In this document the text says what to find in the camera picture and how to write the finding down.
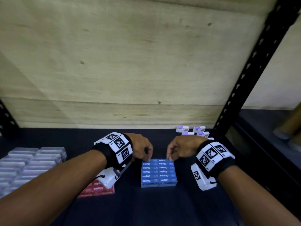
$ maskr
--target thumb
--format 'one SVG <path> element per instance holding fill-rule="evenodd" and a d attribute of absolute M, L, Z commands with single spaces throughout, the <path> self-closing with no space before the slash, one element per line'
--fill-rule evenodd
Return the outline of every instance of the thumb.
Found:
<path fill-rule="evenodd" d="M 179 156 L 179 152 L 177 151 L 177 152 L 171 154 L 171 156 L 169 157 L 169 160 L 170 160 L 170 161 L 175 161 L 175 160 L 177 160 L 179 157 L 180 157 L 180 156 Z"/>

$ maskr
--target stack of blue boxes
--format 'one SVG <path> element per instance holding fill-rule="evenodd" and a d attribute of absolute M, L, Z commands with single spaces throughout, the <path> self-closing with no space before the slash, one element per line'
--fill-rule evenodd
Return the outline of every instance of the stack of blue boxes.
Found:
<path fill-rule="evenodd" d="M 169 159 L 151 159 L 142 162 L 141 188 L 175 186 L 177 184 L 175 165 Z"/>

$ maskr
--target staples logo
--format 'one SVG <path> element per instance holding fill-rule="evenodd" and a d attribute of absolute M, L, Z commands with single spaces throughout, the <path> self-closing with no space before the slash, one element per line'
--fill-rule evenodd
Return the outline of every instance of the staples logo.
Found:
<path fill-rule="evenodd" d="M 102 190 L 103 189 L 103 187 L 95 187 L 95 188 L 93 188 L 93 190 Z"/>

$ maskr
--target small white box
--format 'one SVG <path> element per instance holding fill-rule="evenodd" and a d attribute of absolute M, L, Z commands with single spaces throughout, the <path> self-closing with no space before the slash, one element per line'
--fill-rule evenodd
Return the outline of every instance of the small white box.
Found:
<path fill-rule="evenodd" d="M 208 138 L 208 136 L 209 136 L 209 132 L 198 132 L 197 133 L 197 136 L 201 136 L 201 137 L 206 137 L 206 138 Z"/>
<path fill-rule="evenodd" d="M 193 128 L 193 132 L 194 132 L 194 133 L 198 133 L 198 132 L 204 132 L 204 131 L 205 131 L 205 129 L 206 129 L 206 127 L 205 127 L 205 126 L 194 127 L 194 128 Z"/>
<path fill-rule="evenodd" d="M 194 135 L 194 132 L 183 132 L 182 136 L 184 136 L 184 135 Z"/>
<path fill-rule="evenodd" d="M 189 127 L 188 126 L 177 126 L 176 132 L 188 132 Z"/>

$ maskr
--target hand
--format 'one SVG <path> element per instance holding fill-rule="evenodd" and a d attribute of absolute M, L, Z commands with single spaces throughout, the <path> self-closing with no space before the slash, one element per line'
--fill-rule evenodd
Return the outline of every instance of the hand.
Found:
<path fill-rule="evenodd" d="M 153 146 L 149 142 L 147 138 L 142 136 L 141 134 L 135 133 L 125 133 L 128 137 L 130 137 L 133 143 L 133 158 L 132 161 L 136 159 L 142 159 L 143 161 L 148 162 L 153 155 Z"/>
<path fill-rule="evenodd" d="M 208 140 L 205 137 L 185 135 L 177 136 L 168 144 L 166 158 L 175 161 L 180 157 L 190 157 L 196 154 L 201 143 Z"/>

